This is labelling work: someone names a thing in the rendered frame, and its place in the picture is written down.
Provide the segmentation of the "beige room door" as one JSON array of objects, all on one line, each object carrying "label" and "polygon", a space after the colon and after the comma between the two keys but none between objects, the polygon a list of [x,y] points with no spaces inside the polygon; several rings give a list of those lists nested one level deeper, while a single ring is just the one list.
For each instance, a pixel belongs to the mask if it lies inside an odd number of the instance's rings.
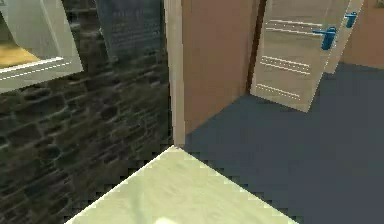
[{"label": "beige room door", "polygon": [[[250,93],[298,111],[310,110],[325,72],[334,72],[364,0],[267,0]],[[337,29],[329,50],[313,30]]]}]

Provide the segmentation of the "white framed window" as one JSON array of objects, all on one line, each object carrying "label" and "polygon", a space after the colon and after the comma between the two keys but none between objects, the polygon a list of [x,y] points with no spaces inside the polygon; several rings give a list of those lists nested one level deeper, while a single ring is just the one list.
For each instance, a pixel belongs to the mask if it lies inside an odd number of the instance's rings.
[{"label": "white framed window", "polygon": [[61,0],[0,0],[0,94],[82,70]]}]

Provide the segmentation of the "dark grey wall picture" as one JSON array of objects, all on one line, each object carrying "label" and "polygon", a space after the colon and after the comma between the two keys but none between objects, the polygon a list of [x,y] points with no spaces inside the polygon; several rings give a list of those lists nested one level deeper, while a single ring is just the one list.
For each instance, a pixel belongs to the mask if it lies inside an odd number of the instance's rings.
[{"label": "dark grey wall picture", "polygon": [[111,60],[163,45],[163,0],[94,0]]}]

